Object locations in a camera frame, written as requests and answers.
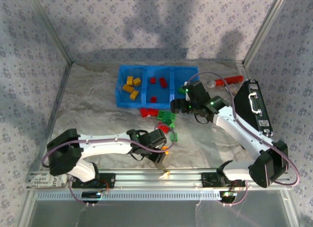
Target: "yellow block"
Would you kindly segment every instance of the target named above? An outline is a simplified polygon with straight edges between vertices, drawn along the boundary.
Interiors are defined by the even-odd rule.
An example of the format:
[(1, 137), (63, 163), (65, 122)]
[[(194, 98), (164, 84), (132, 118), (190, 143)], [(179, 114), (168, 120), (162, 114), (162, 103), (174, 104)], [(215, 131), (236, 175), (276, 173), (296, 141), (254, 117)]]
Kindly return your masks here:
[(161, 150), (166, 150), (168, 148), (168, 146), (163, 146)]
[(126, 84), (129, 85), (129, 86), (133, 85), (133, 79), (134, 79), (134, 77), (128, 76)]
[(130, 95), (129, 98), (130, 98), (131, 100), (135, 101), (135, 99), (136, 99), (138, 93), (139, 93), (138, 91), (134, 90), (134, 91), (131, 93), (131, 95)]
[(124, 91), (132, 93), (132, 91), (134, 91), (134, 88), (131, 86), (128, 86), (127, 84), (124, 84), (123, 88)]
[(141, 80), (139, 78), (136, 78), (133, 80), (133, 84), (138, 87), (141, 84)]

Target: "metal handle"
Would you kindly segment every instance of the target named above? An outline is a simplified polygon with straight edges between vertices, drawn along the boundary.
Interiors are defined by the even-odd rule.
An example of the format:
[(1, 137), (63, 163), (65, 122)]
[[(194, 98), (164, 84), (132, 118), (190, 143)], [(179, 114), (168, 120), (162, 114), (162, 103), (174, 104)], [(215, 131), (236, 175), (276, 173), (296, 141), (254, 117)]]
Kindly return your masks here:
[(258, 110), (255, 111), (255, 110), (253, 109), (253, 104), (252, 104), (252, 99), (251, 99), (252, 96), (255, 96), (255, 98), (257, 98), (258, 95), (256, 94), (256, 92), (253, 92), (253, 93), (250, 93), (249, 96), (248, 96), (249, 101), (250, 101), (250, 106), (251, 106), (251, 111), (252, 111), (252, 113), (255, 113), (255, 114), (262, 114), (262, 110), (258, 109)]

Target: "white sheet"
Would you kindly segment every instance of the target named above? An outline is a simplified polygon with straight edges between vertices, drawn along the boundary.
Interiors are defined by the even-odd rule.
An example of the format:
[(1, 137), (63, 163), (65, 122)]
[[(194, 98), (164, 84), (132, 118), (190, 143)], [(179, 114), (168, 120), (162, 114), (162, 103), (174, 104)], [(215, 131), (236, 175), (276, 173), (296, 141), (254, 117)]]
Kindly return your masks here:
[[(238, 75), (232, 64), (215, 62), (131, 63), (128, 65), (198, 66), (200, 72), (213, 71), (223, 77)], [(115, 105), (115, 84), (120, 64), (73, 64), (67, 82), (52, 138), (69, 128), (87, 135), (110, 135), (129, 129), (152, 131), (159, 120), (142, 118), (139, 109), (118, 108)], [(210, 75), (201, 75), (205, 84)], [(224, 88), (209, 89), (211, 96), (219, 95), (229, 101)], [(250, 159), (249, 154), (224, 130), (209, 123), (197, 123), (192, 114), (178, 114), (175, 122), (178, 142), (163, 161), (166, 167), (219, 167), (223, 162)], [(136, 161), (129, 155), (103, 155), (86, 159), (99, 168), (153, 168), (148, 159)]]

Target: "patterned wall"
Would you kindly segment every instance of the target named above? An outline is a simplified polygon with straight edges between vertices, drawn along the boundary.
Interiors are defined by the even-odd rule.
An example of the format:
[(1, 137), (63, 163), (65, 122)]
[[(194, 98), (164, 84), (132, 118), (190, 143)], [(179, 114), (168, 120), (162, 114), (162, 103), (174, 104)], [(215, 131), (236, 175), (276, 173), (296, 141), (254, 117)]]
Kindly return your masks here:
[(12, 226), (65, 70), (27, 0), (0, 0), (0, 226)]
[(260, 81), (275, 137), (298, 166), (294, 190), (313, 226), (313, 0), (287, 0), (249, 71)]
[(273, 0), (41, 0), (75, 62), (242, 60)]

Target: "blue tray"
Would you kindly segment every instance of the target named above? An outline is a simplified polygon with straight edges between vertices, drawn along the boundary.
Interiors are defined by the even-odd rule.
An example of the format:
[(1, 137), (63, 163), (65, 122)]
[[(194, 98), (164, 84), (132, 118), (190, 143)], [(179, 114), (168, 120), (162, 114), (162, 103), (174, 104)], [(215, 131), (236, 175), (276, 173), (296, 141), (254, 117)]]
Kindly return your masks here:
[[(120, 66), (115, 89), (116, 105), (125, 108), (169, 109), (173, 99), (185, 97), (178, 92), (179, 87), (198, 72), (198, 67)], [(130, 93), (122, 89), (127, 76), (141, 79), (141, 85), (135, 87), (139, 91), (135, 101), (129, 98)], [(155, 84), (150, 84), (152, 77), (156, 78)], [(165, 78), (167, 88), (161, 87), (160, 78)], [(150, 103), (152, 96), (157, 97), (156, 103)]]

